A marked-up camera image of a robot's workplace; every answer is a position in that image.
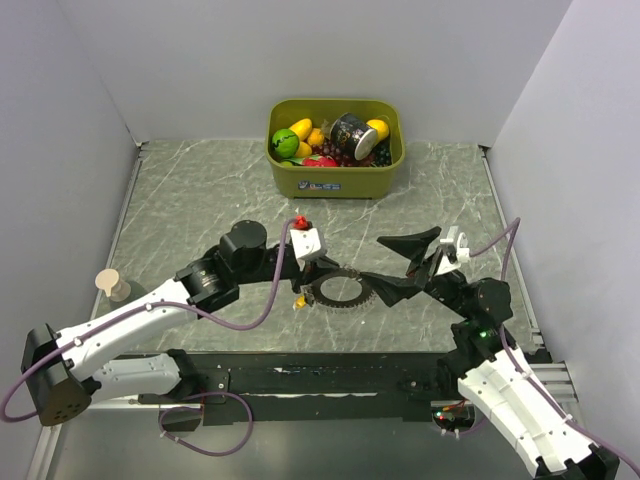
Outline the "yellow tag key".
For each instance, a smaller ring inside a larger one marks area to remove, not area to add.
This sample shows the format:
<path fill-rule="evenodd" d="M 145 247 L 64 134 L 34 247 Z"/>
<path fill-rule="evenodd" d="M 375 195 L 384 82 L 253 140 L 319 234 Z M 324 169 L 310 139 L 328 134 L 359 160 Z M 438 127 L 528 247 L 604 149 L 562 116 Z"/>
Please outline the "yellow tag key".
<path fill-rule="evenodd" d="M 298 298 L 294 301 L 294 304 L 293 304 L 293 308 L 294 308 L 295 310 L 303 309 L 303 308 L 304 308 L 304 307 L 306 307 L 306 306 L 307 306 L 307 301 L 306 301 L 306 298 L 305 298 L 304 296 L 300 296 L 300 297 L 298 297 Z"/>

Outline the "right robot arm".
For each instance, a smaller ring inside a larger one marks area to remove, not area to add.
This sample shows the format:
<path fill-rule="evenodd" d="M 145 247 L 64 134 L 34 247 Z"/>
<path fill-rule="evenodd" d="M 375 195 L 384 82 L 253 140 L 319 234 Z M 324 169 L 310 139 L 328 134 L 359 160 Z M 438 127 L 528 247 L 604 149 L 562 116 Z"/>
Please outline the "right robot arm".
<path fill-rule="evenodd" d="M 461 317 L 452 325 L 456 345 L 438 361 L 437 387 L 448 398 L 470 401 L 520 457 L 534 479 L 612 479 L 620 458 L 591 438 L 539 380 L 504 324 L 508 283 L 474 282 L 460 271 L 471 258 L 464 233 L 434 227 L 406 236 L 381 236 L 381 245 L 408 259 L 403 277 L 364 272 L 361 277 L 389 307 L 425 293 Z"/>

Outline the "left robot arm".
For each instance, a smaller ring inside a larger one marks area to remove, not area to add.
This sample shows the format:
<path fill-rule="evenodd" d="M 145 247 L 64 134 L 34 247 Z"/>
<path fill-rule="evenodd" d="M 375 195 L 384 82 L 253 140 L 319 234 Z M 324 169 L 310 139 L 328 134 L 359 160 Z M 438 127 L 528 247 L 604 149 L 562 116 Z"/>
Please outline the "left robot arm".
<path fill-rule="evenodd" d="M 254 329 L 269 315 L 280 281 L 290 281 L 299 293 L 340 267 L 327 257 L 320 231 L 303 217 L 285 222 L 275 246 L 266 241 L 261 223 L 240 221 L 201 258 L 139 299 L 81 325 L 31 330 L 21 381 L 40 423 L 59 425 L 94 402 L 133 394 L 177 402 L 191 399 L 206 383 L 185 352 L 170 350 L 147 360 L 121 360 L 120 355 L 148 337 L 195 319 L 236 331 Z M 258 319 L 234 324 L 216 316 L 238 300 L 241 286 L 262 282 L 269 282 L 271 290 Z"/>

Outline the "large metal keyring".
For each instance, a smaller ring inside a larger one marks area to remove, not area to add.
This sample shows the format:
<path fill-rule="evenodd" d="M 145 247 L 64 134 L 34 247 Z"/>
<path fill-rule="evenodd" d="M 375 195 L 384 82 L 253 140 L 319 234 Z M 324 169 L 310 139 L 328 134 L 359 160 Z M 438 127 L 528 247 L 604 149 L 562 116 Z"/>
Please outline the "large metal keyring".
<path fill-rule="evenodd" d="M 356 283 L 359 287 L 358 294 L 347 298 L 341 298 L 340 295 L 329 296 L 325 294 L 323 285 L 334 279 L 342 279 Z M 375 296 L 376 293 L 371 286 L 361 278 L 360 272 L 351 267 L 339 268 L 326 273 L 304 287 L 304 297 L 308 305 L 319 305 L 338 311 L 362 307 L 371 302 Z"/>

